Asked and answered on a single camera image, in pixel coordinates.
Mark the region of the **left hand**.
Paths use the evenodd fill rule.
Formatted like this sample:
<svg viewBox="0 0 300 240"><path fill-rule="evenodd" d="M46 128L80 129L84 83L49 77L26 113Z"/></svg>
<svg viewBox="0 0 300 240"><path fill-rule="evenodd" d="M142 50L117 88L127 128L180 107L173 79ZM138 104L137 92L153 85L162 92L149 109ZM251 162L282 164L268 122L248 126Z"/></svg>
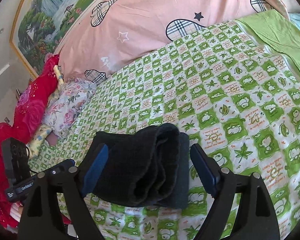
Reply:
<svg viewBox="0 0 300 240"><path fill-rule="evenodd" d="M13 203L10 208L10 216L17 222L20 221L23 212L23 205L19 202Z"/></svg>

